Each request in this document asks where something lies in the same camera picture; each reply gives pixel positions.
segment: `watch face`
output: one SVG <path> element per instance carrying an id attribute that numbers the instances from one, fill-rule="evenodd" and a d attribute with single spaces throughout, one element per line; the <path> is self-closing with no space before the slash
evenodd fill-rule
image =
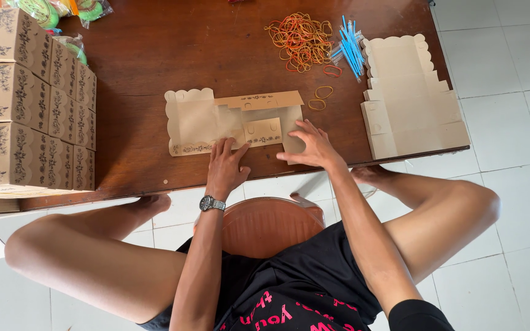
<path id="1" fill-rule="evenodd" d="M 211 201 L 211 197 L 210 196 L 205 196 L 203 197 L 201 200 L 200 200 L 200 209 L 201 210 L 208 210 L 208 208 L 210 207 L 210 201 Z"/>

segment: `metal watch strap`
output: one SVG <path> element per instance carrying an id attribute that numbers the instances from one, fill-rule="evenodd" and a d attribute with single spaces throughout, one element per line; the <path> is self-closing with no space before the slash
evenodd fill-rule
<path id="1" fill-rule="evenodd" d="M 210 207 L 224 210 L 226 208 L 226 203 L 212 198 L 212 203 L 210 204 Z"/>

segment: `knee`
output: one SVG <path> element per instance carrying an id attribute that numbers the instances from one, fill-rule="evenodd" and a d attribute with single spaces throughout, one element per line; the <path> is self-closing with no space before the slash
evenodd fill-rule
<path id="1" fill-rule="evenodd" d="M 467 208 L 473 208 L 483 214 L 482 220 L 492 225 L 500 217 L 501 201 L 491 189 L 465 180 L 453 181 L 457 199 L 462 199 Z"/>
<path id="2" fill-rule="evenodd" d="M 19 271 L 37 259 L 39 254 L 45 253 L 46 243 L 65 217 L 67 215 L 46 215 L 17 229 L 5 243 L 8 266 Z"/>

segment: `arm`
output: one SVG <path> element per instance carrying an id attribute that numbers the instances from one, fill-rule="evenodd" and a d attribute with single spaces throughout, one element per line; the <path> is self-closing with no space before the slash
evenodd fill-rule
<path id="1" fill-rule="evenodd" d="M 357 266 L 386 316 L 401 301 L 422 299 L 394 241 L 363 198 L 347 164 L 330 145 L 327 133 L 308 120 L 296 124 L 304 131 L 292 131 L 289 135 L 304 140 L 305 151 L 278 153 L 277 158 L 324 167 L 328 172 Z"/>
<path id="2" fill-rule="evenodd" d="M 233 143 L 234 139 L 228 138 L 212 146 L 205 194 L 220 201 L 226 201 L 251 171 L 248 167 L 239 169 L 248 144 L 232 154 Z M 173 331 L 214 328 L 220 294 L 223 215 L 223 211 L 215 208 L 200 215 L 175 292 L 170 325 Z"/>

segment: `chair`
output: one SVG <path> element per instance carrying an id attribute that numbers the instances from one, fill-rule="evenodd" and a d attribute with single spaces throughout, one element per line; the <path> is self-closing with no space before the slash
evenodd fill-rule
<path id="1" fill-rule="evenodd" d="M 305 242 L 325 228 L 322 209 L 298 193 L 290 198 L 254 198 L 226 208 L 222 249 L 259 259 Z"/>

